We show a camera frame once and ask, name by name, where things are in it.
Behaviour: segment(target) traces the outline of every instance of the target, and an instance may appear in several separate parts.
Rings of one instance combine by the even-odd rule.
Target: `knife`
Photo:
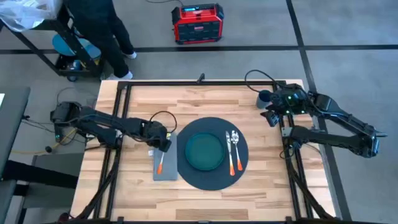
[[[229,174],[234,176],[235,170],[234,170],[234,164],[232,163],[232,156],[231,156],[231,138],[229,137],[229,133],[227,131],[225,131],[225,136],[226,136],[226,145],[228,146],[228,152],[229,152]]]

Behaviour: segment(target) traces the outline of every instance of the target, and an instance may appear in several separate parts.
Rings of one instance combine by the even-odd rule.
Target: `round placemat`
[[[209,171],[217,168],[224,160],[224,155],[223,145],[211,133],[195,134],[185,145],[188,162],[198,170]]]
[[[238,151],[243,170],[238,170],[235,145],[231,142],[232,162],[235,175],[229,174],[229,153],[226,144],[225,131],[235,130],[239,134]],[[185,155],[188,141],[200,133],[209,133],[218,138],[223,149],[224,159],[212,170],[200,170],[191,165]],[[200,118],[189,123],[177,136],[177,167],[182,178],[190,185],[202,190],[221,190],[233,185],[243,175],[248,164],[248,145],[242,132],[232,123],[221,118]]]

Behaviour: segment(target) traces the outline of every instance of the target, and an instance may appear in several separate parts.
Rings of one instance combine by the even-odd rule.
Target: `teal plate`
[[[185,157],[194,168],[209,171],[224,160],[225,149],[220,140],[211,133],[198,133],[185,145]]]

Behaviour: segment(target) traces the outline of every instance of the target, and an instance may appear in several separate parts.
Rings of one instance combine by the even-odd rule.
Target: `person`
[[[107,80],[130,80],[133,77],[124,56],[137,57],[129,32],[116,15],[112,0],[64,0],[73,17],[73,24],[84,38],[101,50],[102,56],[113,67]]]

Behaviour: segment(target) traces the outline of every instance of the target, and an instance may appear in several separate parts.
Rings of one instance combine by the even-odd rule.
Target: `plastic bag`
[[[0,19],[13,31],[33,29],[57,18],[62,0],[0,0]]]

